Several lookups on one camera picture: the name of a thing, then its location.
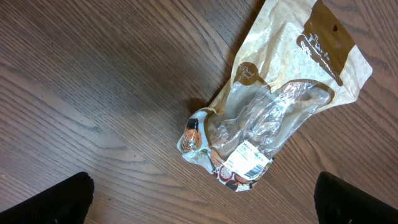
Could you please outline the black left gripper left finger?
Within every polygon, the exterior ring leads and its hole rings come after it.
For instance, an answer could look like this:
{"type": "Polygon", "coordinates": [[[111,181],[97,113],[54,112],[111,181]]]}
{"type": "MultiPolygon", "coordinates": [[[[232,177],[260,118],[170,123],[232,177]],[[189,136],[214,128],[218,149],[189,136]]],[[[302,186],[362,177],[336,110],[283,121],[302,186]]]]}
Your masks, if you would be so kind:
{"type": "Polygon", "coordinates": [[[1,223],[84,224],[94,189],[88,173],[79,172],[1,212],[1,223]]]}

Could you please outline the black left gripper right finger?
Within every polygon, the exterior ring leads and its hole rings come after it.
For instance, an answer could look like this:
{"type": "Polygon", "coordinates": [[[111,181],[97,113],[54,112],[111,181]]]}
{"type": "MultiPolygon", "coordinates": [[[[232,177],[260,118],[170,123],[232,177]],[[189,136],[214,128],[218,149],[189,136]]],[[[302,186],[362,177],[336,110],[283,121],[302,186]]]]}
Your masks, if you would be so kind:
{"type": "Polygon", "coordinates": [[[397,209],[326,171],[314,201],[320,224],[397,224],[397,209]]]}

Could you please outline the brown cookie snack bag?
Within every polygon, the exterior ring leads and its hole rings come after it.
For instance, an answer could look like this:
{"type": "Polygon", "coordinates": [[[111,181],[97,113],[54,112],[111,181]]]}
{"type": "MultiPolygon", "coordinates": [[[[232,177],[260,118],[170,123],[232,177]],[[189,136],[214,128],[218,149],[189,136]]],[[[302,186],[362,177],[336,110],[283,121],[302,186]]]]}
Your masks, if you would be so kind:
{"type": "Polygon", "coordinates": [[[230,79],[177,147],[231,190],[250,190],[309,117],[356,101],[372,72],[322,0],[267,0],[230,79]]]}

